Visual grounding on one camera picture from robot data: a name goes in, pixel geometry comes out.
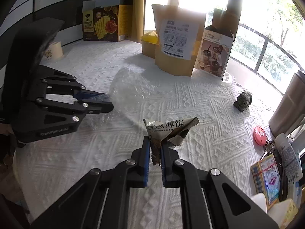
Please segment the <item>black biscuit wrapper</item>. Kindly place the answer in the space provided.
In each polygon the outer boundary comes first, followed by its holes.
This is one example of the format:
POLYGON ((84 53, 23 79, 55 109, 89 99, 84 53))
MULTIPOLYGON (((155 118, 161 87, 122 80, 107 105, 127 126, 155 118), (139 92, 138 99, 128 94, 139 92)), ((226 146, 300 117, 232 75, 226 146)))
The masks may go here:
POLYGON ((157 122, 148 119, 143 121, 150 139, 153 165, 161 164, 161 147, 163 145, 169 147, 181 146, 189 130, 200 123, 197 117, 169 122, 157 122))

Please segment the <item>playing card deck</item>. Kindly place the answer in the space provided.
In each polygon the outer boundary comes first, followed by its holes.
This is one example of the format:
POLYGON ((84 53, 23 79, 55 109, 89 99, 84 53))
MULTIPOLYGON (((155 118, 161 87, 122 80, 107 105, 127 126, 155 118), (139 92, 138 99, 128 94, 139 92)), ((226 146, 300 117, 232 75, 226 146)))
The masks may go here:
POLYGON ((250 168, 256 192, 263 193, 267 210, 279 202, 280 175, 274 155, 271 154, 250 168))

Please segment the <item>small dark figurine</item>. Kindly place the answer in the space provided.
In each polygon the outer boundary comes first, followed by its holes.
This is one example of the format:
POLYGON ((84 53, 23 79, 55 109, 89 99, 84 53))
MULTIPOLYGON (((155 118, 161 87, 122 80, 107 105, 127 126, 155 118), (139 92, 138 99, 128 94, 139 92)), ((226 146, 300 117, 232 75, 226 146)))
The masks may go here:
POLYGON ((240 112, 246 110, 252 103, 252 94, 249 91, 242 92, 233 103, 240 112))

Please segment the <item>pink round object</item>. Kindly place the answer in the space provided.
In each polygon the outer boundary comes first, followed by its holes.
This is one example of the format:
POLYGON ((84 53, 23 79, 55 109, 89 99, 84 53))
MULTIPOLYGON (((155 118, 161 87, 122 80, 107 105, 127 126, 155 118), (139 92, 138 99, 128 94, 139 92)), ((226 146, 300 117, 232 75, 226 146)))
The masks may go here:
POLYGON ((256 126, 253 131, 254 143, 258 146, 264 146, 267 143, 267 135, 261 126, 256 126))

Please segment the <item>yellow tissue pack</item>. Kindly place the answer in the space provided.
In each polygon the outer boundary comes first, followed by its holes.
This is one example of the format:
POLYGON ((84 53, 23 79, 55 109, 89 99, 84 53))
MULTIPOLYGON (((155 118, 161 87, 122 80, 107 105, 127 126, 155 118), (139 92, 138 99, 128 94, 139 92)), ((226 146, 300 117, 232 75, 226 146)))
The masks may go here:
POLYGON ((286 228, 293 218, 297 215, 298 208, 291 198, 282 202, 276 203, 267 212, 279 226, 279 228, 286 228))

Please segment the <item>yellow curtain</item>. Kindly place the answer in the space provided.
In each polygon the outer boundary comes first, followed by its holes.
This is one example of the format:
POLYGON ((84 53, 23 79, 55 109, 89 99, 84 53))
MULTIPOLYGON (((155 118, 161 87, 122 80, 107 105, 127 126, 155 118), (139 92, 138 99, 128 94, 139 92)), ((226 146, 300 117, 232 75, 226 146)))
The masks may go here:
POLYGON ((131 40, 140 42, 144 34, 145 0, 133 0, 131 40))

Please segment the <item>white tube bottle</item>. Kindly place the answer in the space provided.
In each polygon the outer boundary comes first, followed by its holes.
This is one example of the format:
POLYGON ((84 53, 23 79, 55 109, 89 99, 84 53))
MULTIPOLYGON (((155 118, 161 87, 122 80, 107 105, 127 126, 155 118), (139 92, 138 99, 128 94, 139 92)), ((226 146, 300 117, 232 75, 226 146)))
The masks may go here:
POLYGON ((281 155, 288 185, 293 185, 303 177, 300 157, 295 153, 284 133, 275 138, 275 146, 281 155))

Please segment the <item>small brown drink box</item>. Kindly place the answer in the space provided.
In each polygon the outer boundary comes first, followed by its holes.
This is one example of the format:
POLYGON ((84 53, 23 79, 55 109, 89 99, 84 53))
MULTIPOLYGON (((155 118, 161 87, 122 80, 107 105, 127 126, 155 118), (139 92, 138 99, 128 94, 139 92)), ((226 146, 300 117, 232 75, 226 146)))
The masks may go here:
POLYGON ((239 18, 235 14, 214 9, 212 23, 203 32, 195 69, 224 80, 238 26, 239 18))

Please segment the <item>clear bubble wrap sheet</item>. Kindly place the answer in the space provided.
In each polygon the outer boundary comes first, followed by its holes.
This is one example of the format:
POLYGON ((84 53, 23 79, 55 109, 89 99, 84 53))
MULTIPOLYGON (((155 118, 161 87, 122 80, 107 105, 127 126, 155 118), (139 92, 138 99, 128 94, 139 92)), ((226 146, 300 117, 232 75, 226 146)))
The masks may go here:
POLYGON ((155 91, 153 83, 139 72, 123 67, 110 84, 109 96, 114 109, 110 113, 87 115, 85 123, 93 129, 108 123, 129 122, 135 125, 141 106, 155 91))

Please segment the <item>white lace tablecloth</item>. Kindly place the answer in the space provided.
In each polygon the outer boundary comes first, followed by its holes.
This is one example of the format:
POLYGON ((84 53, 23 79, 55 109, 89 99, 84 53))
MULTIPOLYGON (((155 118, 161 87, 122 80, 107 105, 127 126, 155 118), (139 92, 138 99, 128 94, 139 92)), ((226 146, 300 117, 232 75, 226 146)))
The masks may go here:
POLYGON ((132 41, 79 41, 65 46, 64 53, 62 59, 43 64, 75 76, 89 90, 108 92, 114 76, 127 67, 153 83, 156 91, 141 106, 135 125, 108 123, 93 129, 84 119, 75 133, 17 150, 19 182, 34 218, 90 169, 108 170, 128 159, 147 133, 144 119, 167 122, 197 117, 200 123, 178 148, 180 157, 202 170, 218 168, 245 194, 254 195, 250 167, 262 149, 253 143, 253 129, 268 128, 282 98, 268 83, 247 68, 241 69, 241 82, 231 85, 200 70, 191 77, 173 76, 161 71, 132 41), (252 103, 240 112, 233 103, 244 91, 252 94, 252 103))

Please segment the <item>kraft paper pouch with label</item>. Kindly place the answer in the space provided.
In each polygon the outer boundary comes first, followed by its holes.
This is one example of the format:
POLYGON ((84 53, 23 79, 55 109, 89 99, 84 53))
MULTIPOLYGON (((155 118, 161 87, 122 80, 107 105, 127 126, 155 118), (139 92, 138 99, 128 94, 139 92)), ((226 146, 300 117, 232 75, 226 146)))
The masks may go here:
POLYGON ((192 76, 206 15, 171 5, 153 4, 158 41, 155 64, 174 76, 192 76))

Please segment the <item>small cardboard box yellow bag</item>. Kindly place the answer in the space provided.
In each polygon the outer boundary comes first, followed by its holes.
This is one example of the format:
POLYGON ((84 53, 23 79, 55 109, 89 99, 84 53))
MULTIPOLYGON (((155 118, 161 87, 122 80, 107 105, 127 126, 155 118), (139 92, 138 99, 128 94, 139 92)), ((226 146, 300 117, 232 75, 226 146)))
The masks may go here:
POLYGON ((141 37, 142 54, 155 58, 158 35, 156 31, 149 31, 141 37))

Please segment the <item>white cartoon mug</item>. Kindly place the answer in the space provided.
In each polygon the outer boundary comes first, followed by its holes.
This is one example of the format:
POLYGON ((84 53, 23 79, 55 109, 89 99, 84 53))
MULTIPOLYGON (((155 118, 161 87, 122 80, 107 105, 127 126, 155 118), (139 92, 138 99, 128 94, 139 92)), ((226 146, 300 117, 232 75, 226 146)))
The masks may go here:
POLYGON ((58 60, 63 56, 62 44, 60 41, 53 42, 45 51, 44 56, 47 60, 58 60))

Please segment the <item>brown biscuit box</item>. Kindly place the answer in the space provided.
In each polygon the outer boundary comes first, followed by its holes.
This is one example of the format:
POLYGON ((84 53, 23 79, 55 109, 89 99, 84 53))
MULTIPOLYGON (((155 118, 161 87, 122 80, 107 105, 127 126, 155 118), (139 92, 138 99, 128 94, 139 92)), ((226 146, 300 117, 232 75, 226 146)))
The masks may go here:
POLYGON ((85 41, 120 42, 131 37, 133 0, 91 0, 82 7, 85 41))

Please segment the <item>stainless steel tumbler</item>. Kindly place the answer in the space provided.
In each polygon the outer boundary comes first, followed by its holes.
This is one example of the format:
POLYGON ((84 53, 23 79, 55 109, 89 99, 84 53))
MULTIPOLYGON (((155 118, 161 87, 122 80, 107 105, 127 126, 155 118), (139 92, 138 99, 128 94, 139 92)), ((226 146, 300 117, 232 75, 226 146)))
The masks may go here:
POLYGON ((304 73, 294 73, 290 84, 269 121, 269 127, 274 137, 284 133, 286 136, 300 126, 304 120, 305 103, 304 73))

